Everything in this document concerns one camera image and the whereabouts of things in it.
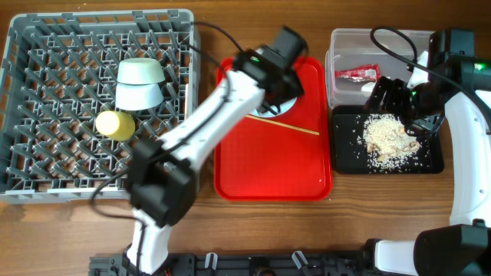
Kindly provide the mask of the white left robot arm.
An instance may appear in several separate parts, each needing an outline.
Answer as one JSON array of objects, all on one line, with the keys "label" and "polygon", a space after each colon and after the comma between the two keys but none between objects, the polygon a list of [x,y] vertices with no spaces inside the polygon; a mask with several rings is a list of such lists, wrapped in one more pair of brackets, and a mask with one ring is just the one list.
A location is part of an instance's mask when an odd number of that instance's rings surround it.
[{"label": "white left robot arm", "polygon": [[135,145],[124,184],[137,222],[124,254],[131,274],[153,275],[163,266],[172,227],[195,202],[199,171],[226,134],[251,113],[284,113],[303,95],[294,63],[307,50],[300,34],[282,27],[271,44],[240,51],[188,119]]}]

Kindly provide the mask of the small light blue saucer bowl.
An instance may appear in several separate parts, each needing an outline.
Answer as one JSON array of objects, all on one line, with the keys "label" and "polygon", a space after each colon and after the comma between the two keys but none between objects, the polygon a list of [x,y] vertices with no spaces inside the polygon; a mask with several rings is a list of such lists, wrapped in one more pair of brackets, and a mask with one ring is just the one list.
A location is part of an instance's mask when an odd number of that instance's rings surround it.
[{"label": "small light blue saucer bowl", "polygon": [[163,102],[158,84],[118,84],[115,105],[122,110],[136,111],[155,107]]}]

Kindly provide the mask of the large light blue plate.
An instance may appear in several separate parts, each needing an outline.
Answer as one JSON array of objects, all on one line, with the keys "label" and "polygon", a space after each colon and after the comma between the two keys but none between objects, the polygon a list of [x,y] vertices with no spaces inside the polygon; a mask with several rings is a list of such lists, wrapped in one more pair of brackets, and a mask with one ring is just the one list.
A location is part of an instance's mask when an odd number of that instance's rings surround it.
[{"label": "large light blue plate", "polygon": [[286,113],[287,111],[289,111],[295,105],[296,100],[297,100],[297,98],[294,98],[294,99],[291,99],[289,101],[286,101],[286,102],[280,104],[279,106],[271,106],[272,112],[266,111],[264,113],[259,113],[257,110],[253,110],[250,113],[250,115],[252,115],[254,117],[261,117],[261,118],[277,117],[277,116],[280,116],[280,115]]}]

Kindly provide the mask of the rice food waste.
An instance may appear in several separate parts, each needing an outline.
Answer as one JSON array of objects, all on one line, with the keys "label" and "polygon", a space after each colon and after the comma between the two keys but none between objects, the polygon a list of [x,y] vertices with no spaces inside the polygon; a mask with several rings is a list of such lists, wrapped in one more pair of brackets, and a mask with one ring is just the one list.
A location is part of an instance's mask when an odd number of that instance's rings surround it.
[{"label": "rice food waste", "polygon": [[409,136],[392,114],[370,114],[362,124],[357,143],[367,153],[370,169],[398,169],[417,155],[421,144]]}]

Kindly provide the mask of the white paper napkin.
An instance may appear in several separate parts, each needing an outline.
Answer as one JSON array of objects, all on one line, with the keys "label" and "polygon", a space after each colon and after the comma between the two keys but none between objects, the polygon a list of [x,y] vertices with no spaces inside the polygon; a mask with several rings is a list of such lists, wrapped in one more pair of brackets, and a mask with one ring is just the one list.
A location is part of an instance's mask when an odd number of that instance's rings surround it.
[{"label": "white paper napkin", "polygon": [[367,82],[361,87],[361,92],[371,94],[376,84],[376,82]]}]

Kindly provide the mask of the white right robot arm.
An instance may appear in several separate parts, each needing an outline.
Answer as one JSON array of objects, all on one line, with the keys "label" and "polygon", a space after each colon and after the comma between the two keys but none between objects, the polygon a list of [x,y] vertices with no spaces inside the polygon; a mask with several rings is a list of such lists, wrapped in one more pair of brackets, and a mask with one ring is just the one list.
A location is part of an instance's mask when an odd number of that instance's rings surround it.
[{"label": "white right robot arm", "polygon": [[447,28],[429,38],[422,64],[380,43],[424,80],[381,77],[369,110],[392,113],[409,135],[430,135],[447,120],[453,144],[453,207],[447,227],[421,232],[413,241],[367,243],[367,266],[377,274],[488,275],[490,273],[490,62],[474,54],[474,33]]}]

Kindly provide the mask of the yellow cup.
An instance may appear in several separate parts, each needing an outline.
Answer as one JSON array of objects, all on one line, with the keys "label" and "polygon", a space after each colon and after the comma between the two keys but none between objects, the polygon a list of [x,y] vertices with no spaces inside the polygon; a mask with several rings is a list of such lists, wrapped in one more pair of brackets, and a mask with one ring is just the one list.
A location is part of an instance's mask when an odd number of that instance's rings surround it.
[{"label": "yellow cup", "polygon": [[100,134],[116,141],[128,140],[135,132],[133,117],[120,111],[99,113],[95,120],[95,126]]}]

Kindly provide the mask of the red snack wrapper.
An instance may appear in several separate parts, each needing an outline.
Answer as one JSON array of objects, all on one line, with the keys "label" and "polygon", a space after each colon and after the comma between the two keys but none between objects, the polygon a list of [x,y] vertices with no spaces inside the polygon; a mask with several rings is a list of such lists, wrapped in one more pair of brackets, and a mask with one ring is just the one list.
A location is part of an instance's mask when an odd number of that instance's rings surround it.
[{"label": "red snack wrapper", "polygon": [[353,82],[375,82],[381,77],[381,70],[378,64],[364,64],[352,69],[335,71],[334,77]]}]

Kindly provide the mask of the wooden chopstick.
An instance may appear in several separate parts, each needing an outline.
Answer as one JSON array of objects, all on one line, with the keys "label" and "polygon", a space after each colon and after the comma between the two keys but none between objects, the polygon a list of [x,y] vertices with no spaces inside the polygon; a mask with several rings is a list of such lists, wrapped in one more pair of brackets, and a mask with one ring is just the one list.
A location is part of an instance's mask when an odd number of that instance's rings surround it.
[{"label": "wooden chopstick", "polygon": [[253,115],[246,115],[245,117],[246,118],[249,118],[249,119],[252,119],[252,120],[261,121],[263,123],[269,123],[271,125],[276,125],[276,126],[288,128],[288,129],[291,129],[291,130],[296,130],[296,131],[299,131],[299,132],[308,133],[308,134],[311,134],[311,135],[316,135],[316,136],[319,136],[320,135],[319,132],[316,132],[314,130],[308,130],[308,129],[301,128],[301,127],[298,127],[298,126],[296,127],[296,126],[288,125],[286,123],[280,123],[280,122],[277,122],[277,121],[274,121],[274,120],[268,120],[268,119],[261,118],[261,117],[254,117]]}]

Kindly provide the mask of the light green rice bowl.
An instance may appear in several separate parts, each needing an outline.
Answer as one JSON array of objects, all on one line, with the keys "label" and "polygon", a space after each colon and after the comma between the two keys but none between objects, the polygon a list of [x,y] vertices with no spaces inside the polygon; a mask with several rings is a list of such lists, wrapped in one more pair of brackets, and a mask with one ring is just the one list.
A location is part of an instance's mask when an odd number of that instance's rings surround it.
[{"label": "light green rice bowl", "polygon": [[119,63],[117,82],[131,85],[157,84],[166,77],[160,62],[147,57],[129,58]]}]

